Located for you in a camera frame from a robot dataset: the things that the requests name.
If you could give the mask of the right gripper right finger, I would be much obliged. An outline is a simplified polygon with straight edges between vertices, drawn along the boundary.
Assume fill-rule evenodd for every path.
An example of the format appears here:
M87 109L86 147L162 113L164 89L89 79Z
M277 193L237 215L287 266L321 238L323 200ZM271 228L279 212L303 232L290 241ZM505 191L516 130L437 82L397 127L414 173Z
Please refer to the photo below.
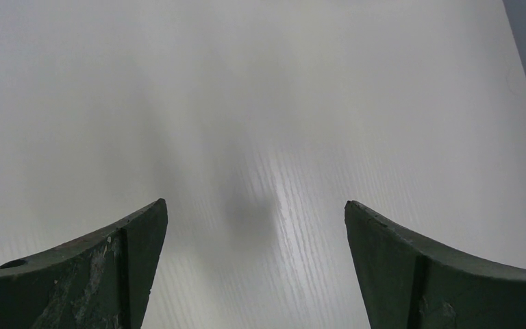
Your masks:
M526 269L454 249L357 201L347 238L372 328L526 328Z

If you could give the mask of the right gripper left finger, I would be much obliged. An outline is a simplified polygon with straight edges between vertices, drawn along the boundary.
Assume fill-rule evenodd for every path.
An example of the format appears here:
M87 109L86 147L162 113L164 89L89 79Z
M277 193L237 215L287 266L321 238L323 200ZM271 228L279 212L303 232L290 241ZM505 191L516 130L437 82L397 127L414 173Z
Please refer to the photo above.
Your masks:
M0 266L0 328L140 328L168 224L159 199Z

